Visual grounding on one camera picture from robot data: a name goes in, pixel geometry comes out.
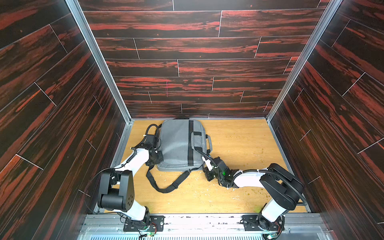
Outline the grey zippered laptop bag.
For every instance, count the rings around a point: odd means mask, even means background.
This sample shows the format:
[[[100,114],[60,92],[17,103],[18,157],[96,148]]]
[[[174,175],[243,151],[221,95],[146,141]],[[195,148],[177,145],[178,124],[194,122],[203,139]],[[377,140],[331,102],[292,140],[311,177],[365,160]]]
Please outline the grey zippered laptop bag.
[[[160,152],[163,160],[156,164],[161,172],[181,172],[182,174],[168,187],[159,188],[150,167],[146,177],[159,193],[167,194],[176,190],[193,171],[203,168],[203,157],[210,156],[213,150],[211,137],[206,134],[203,124],[198,120],[166,120],[160,126]]]

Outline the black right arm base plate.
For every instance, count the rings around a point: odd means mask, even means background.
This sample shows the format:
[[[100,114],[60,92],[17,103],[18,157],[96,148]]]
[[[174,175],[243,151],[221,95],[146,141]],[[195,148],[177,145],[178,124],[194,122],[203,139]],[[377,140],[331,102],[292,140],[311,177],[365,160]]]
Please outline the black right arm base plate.
[[[284,230],[285,217],[280,215],[274,222],[270,222],[262,215],[243,215],[240,224],[245,231],[281,232]]]

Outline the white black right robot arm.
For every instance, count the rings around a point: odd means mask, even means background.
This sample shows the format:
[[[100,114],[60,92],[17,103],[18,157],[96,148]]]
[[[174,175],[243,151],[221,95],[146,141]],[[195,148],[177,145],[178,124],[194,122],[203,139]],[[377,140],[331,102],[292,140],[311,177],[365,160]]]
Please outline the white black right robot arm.
[[[268,231],[267,239],[277,238],[284,230],[285,214],[296,206],[305,206],[304,186],[298,178],[278,164],[259,170],[231,170],[224,163],[209,164],[203,168],[207,180],[218,180],[220,186],[229,188],[256,187],[265,189],[272,199],[265,204],[258,215],[242,219],[245,229],[255,227]]]

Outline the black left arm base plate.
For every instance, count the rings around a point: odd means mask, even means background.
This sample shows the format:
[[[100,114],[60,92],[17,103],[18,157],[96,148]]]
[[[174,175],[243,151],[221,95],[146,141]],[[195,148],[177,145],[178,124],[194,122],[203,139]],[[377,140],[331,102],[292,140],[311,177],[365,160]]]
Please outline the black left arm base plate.
[[[123,231],[124,232],[149,232],[157,233],[164,230],[165,225],[165,216],[161,215],[149,215],[141,221],[131,220],[126,218],[124,222]]]

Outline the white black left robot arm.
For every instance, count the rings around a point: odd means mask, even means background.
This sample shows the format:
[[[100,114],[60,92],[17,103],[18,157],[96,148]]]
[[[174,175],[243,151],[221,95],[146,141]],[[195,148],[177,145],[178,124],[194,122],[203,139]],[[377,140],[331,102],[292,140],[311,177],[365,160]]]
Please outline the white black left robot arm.
[[[149,211],[135,200],[134,176],[143,165],[162,162],[163,154],[149,145],[131,150],[123,163],[101,173],[98,207],[121,213],[132,221],[144,221]]]

